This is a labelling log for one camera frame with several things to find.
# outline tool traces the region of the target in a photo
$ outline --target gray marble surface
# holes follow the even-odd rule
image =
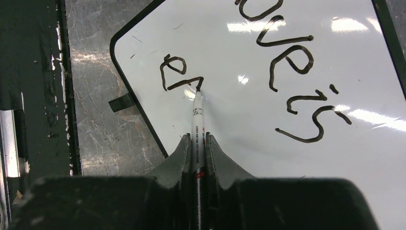
[[[84,175],[138,175],[164,157],[136,107],[113,113],[126,94],[109,54],[112,36],[152,0],[66,0],[73,83]],[[386,0],[406,48],[406,0]]]

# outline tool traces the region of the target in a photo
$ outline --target white marker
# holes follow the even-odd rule
[[[203,97],[199,88],[193,100],[192,116],[192,221],[191,229],[207,230],[207,186]]]

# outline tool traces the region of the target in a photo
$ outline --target whiteboard black frame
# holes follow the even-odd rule
[[[157,133],[154,130],[151,122],[149,121],[144,109],[142,108],[137,96],[135,95],[133,89],[131,88],[130,84],[128,83],[127,78],[125,77],[123,71],[121,70],[117,59],[115,58],[114,47],[116,42],[129,30],[131,30],[135,25],[137,25],[140,21],[142,21],[146,16],[148,16],[154,9],[156,9],[160,4],[162,4],[166,0],[153,0],[147,7],[145,7],[139,14],[137,14],[130,22],[128,22],[122,29],[120,29],[111,39],[110,41],[110,57],[115,68],[118,71],[121,79],[124,82],[125,87],[129,91],[135,105],[137,106],[142,118],[145,120],[148,129],[151,131],[152,136],[154,137],[155,141],[157,142],[159,148],[162,151],[162,154],[165,158],[168,157],[168,153],[166,152],[162,142],[160,141]],[[399,79],[400,86],[403,91],[403,96],[406,99],[406,60],[402,53],[402,48],[399,43],[399,39],[396,34],[395,27],[393,25],[391,15],[389,13],[388,6],[385,0],[371,0],[375,14],[378,18],[379,24],[382,29],[383,37],[385,38],[386,47],[389,50],[389,54],[392,59],[392,63],[394,65],[397,77]]]

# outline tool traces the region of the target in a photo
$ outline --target white whiteboard surface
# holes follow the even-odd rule
[[[258,15],[277,0],[247,1],[244,12]],[[313,41],[261,47],[256,40],[275,15],[262,42],[312,35]],[[115,42],[115,59],[168,154],[191,132],[197,82],[165,91],[160,65],[181,57],[181,75],[164,67],[166,87],[203,76],[206,130],[223,151],[257,177],[338,177],[364,193],[382,229],[406,226],[406,106],[398,76],[371,0],[285,0],[264,19],[249,22],[233,0],[166,0]],[[301,45],[314,58],[307,74],[282,59],[275,65],[275,92],[269,87],[270,63]],[[308,58],[288,55],[302,69]],[[180,61],[171,65],[182,69]],[[339,94],[329,85],[334,84]],[[286,102],[298,95],[328,100]],[[314,138],[312,114],[335,106],[318,121],[324,136],[303,143],[275,131]]]

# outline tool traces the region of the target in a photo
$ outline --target black clip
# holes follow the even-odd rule
[[[133,99],[131,98],[130,93],[127,93],[124,96],[116,98],[114,100],[109,101],[109,105],[113,112],[117,112],[128,107],[135,105]]]

